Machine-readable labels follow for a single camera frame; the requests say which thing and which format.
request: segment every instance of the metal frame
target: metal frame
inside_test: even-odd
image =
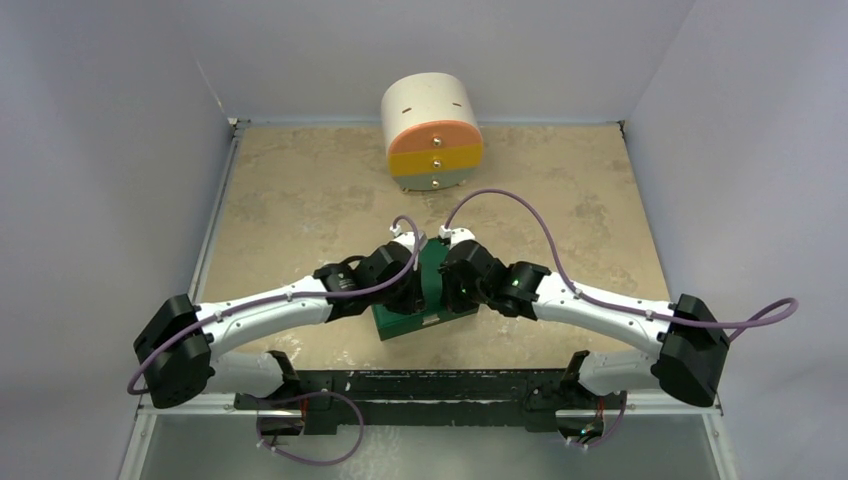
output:
[[[273,125],[274,122],[260,122],[263,125]],[[235,163],[238,159],[242,137],[252,122],[249,119],[238,119],[234,125],[233,139],[230,144],[229,156],[225,165],[221,183],[215,198],[214,209],[206,230],[206,235],[201,245],[194,274],[189,285],[189,298],[198,301],[203,295],[206,284],[206,275],[209,262],[215,248],[218,237],[221,216],[224,212],[228,186],[235,171]],[[174,408],[159,410],[153,407],[148,395],[141,397],[136,412],[135,426],[130,437],[127,453],[119,474],[119,480],[137,480],[141,478],[147,457],[150,440],[156,428],[156,419],[160,415],[239,415],[253,416],[256,411],[236,410],[232,407],[235,395],[215,394],[201,395],[197,398]],[[716,469],[721,480],[738,480],[736,469],[736,456],[724,424],[722,422],[723,412],[721,405],[708,409],[693,407],[679,402],[663,392],[637,392],[628,396],[627,415],[701,415],[704,421],[704,429],[707,435],[710,450],[715,459]],[[263,411],[263,416],[275,416],[286,418],[300,418],[298,410],[273,410]],[[560,410],[558,417],[593,416],[594,410]]]

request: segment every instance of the tabletop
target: tabletop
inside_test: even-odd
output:
[[[667,300],[618,125],[482,128],[484,157],[463,186],[404,193],[389,175],[379,127],[248,128],[225,192],[202,301],[290,284],[324,263],[370,254],[398,214],[429,237],[480,188],[521,195],[545,218],[569,276],[616,293]],[[553,269],[539,225],[513,200],[483,195],[457,215],[505,264]],[[285,351],[298,369],[562,368],[578,350],[626,345],[571,325],[476,315],[380,341],[370,311],[240,347]]]

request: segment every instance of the wall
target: wall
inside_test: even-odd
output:
[[[228,128],[170,3],[0,4],[0,477],[114,478]]]
[[[721,395],[744,478],[842,478],[848,394],[848,5],[699,0],[631,117],[675,293],[742,319]]]
[[[458,76],[488,121],[625,118],[694,0],[182,0],[229,116],[377,120],[395,80]]]

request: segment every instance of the green object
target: green object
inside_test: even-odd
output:
[[[477,313],[478,308],[462,313],[451,313],[442,305],[442,276],[439,275],[438,269],[447,254],[448,247],[442,245],[437,238],[431,238],[418,256],[418,268],[421,269],[421,291],[426,305],[423,312],[401,315],[386,310],[382,305],[371,307],[380,340],[388,340]]]

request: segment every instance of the wooden board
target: wooden board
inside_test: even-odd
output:
[[[483,163],[462,187],[402,193],[378,127],[252,127],[244,135],[206,278],[204,301],[291,283],[325,262],[369,254],[400,213],[428,235],[483,187],[515,192],[545,217],[569,275],[626,295],[668,298],[617,125],[484,127]],[[470,228],[504,263],[548,265],[533,217],[481,196],[454,226]],[[570,325],[477,315],[380,342],[370,311],[301,327],[241,348],[287,352],[300,369],[562,367],[573,352],[627,348]]]

